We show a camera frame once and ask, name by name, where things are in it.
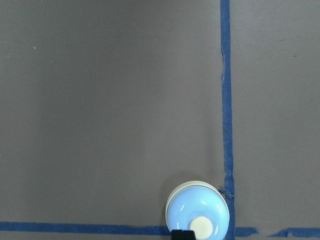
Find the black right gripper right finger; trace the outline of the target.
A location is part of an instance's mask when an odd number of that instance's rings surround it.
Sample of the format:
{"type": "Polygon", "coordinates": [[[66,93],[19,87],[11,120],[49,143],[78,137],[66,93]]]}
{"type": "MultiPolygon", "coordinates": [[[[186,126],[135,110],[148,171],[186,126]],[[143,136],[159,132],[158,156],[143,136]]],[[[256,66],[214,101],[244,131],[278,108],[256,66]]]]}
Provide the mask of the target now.
{"type": "Polygon", "coordinates": [[[195,233],[192,230],[184,230],[183,232],[184,240],[195,240],[195,233]]]}

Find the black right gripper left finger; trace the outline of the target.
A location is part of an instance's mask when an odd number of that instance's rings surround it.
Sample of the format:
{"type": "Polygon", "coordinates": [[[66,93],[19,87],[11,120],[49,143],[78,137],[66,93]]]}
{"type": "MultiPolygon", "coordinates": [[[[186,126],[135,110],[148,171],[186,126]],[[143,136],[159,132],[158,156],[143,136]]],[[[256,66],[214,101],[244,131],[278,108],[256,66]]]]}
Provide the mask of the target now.
{"type": "Polygon", "coordinates": [[[183,240],[183,230],[172,230],[171,240],[183,240]]]}

